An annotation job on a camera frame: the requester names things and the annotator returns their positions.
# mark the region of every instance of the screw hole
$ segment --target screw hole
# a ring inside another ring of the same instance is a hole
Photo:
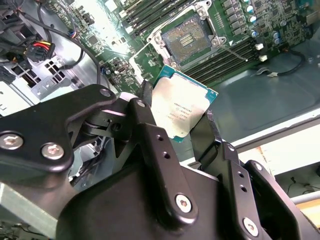
[[[114,132],[120,131],[121,128],[122,128],[122,125],[120,123],[114,123],[111,125],[111,130]]]
[[[156,138],[157,138],[160,142],[162,142],[162,141],[164,140],[163,137],[160,136],[160,135],[157,135]]]
[[[163,152],[163,157],[164,157],[165,159],[169,159],[169,158],[170,158],[170,155],[169,155],[166,151],[164,151],[164,152]]]
[[[245,193],[247,192],[247,189],[245,188],[245,186],[240,185],[240,188],[241,188],[241,190],[244,191]]]
[[[240,171],[238,171],[238,174],[239,174],[239,176],[240,176],[241,178],[244,178],[244,177],[245,177]]]

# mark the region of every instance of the metal panel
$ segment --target metal panel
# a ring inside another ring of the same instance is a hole
[[[266,75],[257,76],[255,70],[250,70],[216,86],[214,90],[220,94],[211,108],[223,139],[235,142],[256,134],[250,139],[253,140],[265,135],[266,132],[259,135],[264,130],[320,107],[320,59],[317,58],[320,54],[319,37],[318,31],[312,40],[295,48],[307,58],[313,59],[292,75],[271,78]],[[285,72],[298,62],[297,57],[284,53],[273,58],[266,67]],[[281,128],[290,127],[301,120],[297,118],[297,122]]]

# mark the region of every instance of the connector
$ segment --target connector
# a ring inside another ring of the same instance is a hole
[[[0,81],[10,85],[16,80],[16,76],[11,74],[5,67],[0,66]]]
[[[28,58],[23,57],[21,55],[16,55],[15,59],[22,69],[24,69],[24,70],[32,69],[32,66],[31,66]]]
[[[54,55],[56,45],[51,43],[48,49],[41,46],[30,45],[25,52],[25,56],[31,61],[38,63],[46,59],[51,59]]]

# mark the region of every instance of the red wire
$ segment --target red wire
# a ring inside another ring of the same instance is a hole
[[[49,51],[49,47],[47,45],[44,45],[44,44],[39,43],[39,42],[36,42],[35,44],[33,44],[33,46],[42,47],[42,48],[46,49],[47,51]]]

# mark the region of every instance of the ram slot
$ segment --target ram slot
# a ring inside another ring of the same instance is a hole
[[[151,0],[147,4],[140,5],[140,8],[133,9],[132,11],[127,12],[127,16],[125,17],[125,21],[128,24],[134,24],[139,18],[143,18],[151,9],[161,9],[171,0]]]
[[[223,78],[224,76],[230,74],[230,73],[233,73],[239,69],[241,69],[242,67],[250,64],[250,63],[253,63],[253,62],[256,62],[257,61],[257,57],[256,56],[251,56],[248,58],[248,61],[245,62],[245,61],[241,61],[241,59],[239,59],[239,61],[237,62],[234,62],[233,65],[227,69],[224,69],[214,75],[211,75],[209,78],[207,79],[204,79],[203,81],[201,81],[202,84],[204,85],[209,85],[211,84],[212,82],[214,81],[217,81],[219,80],[220,78]]]
[[[171,7],[163,9],[160,15],[155,16],[152,19],[146,19],[145,21],[138,23],[134,26],[134,35],[138,36],[141,33],[148,30],[152,25],[157,24],[160,25],[165,20],[171,18],[173,15],[177,14],[180,10],[179,8],[183,7],[184,5],[188,6],[190,3],[192,3],[193,0],[176,0],[174,3],[172,3]]]
[[[242,51],[237,52],[237,54],[239,54],[240,56],[245,58],[246,55],[248,53],[251,53],[251,52],[252,52],[251,49],[244,48]],[[202,67],[201,70],[198,70],[198,71],[196,71],[194,73],[187,74],[187,75],[191,76],[192,78],[200,78],[204,74],[207,74],[207,73],[210,73],[210,72],[214,71],[214,69],[216,69],[217,67],[219,67],[221,65],[229,64],[230,60],[232,60],[233,57],[234,57],[234,55],[229,55],[229,56],[226,56],[224,58],[220,58],[219,60],[214,61],[214,62],[212,62],[210,64],[207,64],[206,66]]]
[[[234,51],[235,53],[239,53],[239,51],[242,51],[244,48],[251,48],[252,45],[253,45],[253,39],[252,38],[248,38],[247,40],[231,47],[230,49],[232,51]],[[200,64],[197,64],[196,67],[193,67],[187,71],[184,71],[185,74],[187,74],[188,76],[190,75],[193,75],[197,72],[201,72],[203,70],[206,70],[208,69],[208,67],[212,66],[212,65],[215,65],[218,61],[220,61],[221,59],[224,59],[224,58],[228,58],[228,57],[231,57],[232,54],[228,51],[223,51],[217,55],[215,55],[214,57],[206,60],[205,62],[202,62]]]
[[[239,54],[240,56],[242,56],[243,50],[245,50],[249,46],[250,46],[250,44],[241,45],[239,48],[233,49],[233,51],[236,52],[237,54]],[[206,71],[208,68],[214,67],[216,64],[219,63],[219,61],[230,58],[231,56],[233,56],[232,53],[230,53],[228,51],[224,51],[224,52],[218,54],[217,56],[210,58],[206,62],[201,63],[197,67],[192,68],[191,70],[188,70],[184,73],[187,74],[188,76],[193,76],[197,73],[202,73],[203,71]]]
[[[136,1],[136,2],[132,3],[132,4],[129,5],[129,6],[125,6],[125,7],[123,8],[123,10],[125,10],[125,11],[130,11],[131,9],[137,8],[137,7],[139,7],[141,4],[143,4],[144,2],[147,2],[147,1],[148,1],[148,0],[139,0],[139,1]]]
[[[233,59],[229,62],[225,62],[225,63],[222,63],[222,64],[219,64],[217,65],[215,68],[211,69],[210,71],[208,72],[205,72],[204,74],[202,74],[201,76],[199,77],[193,77],[195,80],[199,81],[199,82],[203,82],[203,81],[207,81],[211,78],[215,78],[217,75],[226,75],[226,74],[229,74],[231,73],[232,69],[239,69],[239,68],[242,68],[243,66],[245,66],[246,64],[249,63],[250,60],[256,58],[257,59],[257,56],[255,54],[253,54],[252,52],[248,52],[247,54],[244,55],[245,58],[248,59],[248,61],[244,61],[242,59]]]

